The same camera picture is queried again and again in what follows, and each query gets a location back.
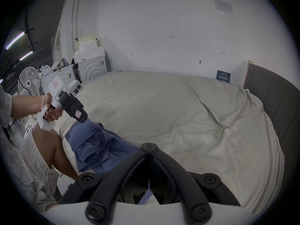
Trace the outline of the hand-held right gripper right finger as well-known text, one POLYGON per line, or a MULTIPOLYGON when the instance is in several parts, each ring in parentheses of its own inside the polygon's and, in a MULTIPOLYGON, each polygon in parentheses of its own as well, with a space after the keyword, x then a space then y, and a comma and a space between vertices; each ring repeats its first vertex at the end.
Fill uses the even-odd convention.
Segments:
POLYGON ((188 223, 207 223, 213 215, 209 202, 241 206, 218 175, 188 172, 154 143, 148 153, 151 192, 160 205, 180 202, 188 223))

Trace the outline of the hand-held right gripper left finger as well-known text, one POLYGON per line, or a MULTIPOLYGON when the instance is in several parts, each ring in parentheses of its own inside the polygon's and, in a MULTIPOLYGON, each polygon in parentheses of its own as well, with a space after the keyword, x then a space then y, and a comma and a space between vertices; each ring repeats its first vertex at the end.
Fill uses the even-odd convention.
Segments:
POLYGON ((88 201, 84 215, 91 223, 107 223, 116 202, 143 205, 150 198, 148 161, 150 143, 126 157, 112 170, 85 172, 62 196, 60 204, 88 201))

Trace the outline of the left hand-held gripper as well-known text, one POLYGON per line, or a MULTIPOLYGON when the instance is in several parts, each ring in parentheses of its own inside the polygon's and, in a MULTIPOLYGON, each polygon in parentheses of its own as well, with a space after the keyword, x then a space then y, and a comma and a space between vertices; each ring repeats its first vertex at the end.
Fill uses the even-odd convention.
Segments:
POLYGON ((51 108, 62 107, 71 118, 80 123, 88 118, 83 104, 77 99, 78 92, 83 89, 79 81, 74 80, 66 84, 60 76, 55 76, 48 84, 48 88, 52 96, 51 108))

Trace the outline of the person's left hand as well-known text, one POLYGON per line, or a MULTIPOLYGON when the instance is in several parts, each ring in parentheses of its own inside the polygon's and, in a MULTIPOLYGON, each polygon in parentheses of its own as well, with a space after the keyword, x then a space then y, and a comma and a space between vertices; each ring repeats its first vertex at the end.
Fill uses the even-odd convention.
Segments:
POLYGON ((40 110, 42 110, 45 106, 47 107, 47 111, 44 113, 43 117, 48 121, 58 120, 59 117, 62 116, 63 108, 51 108, 52 96, 50 93, 46 93, 43 95, 40 110))

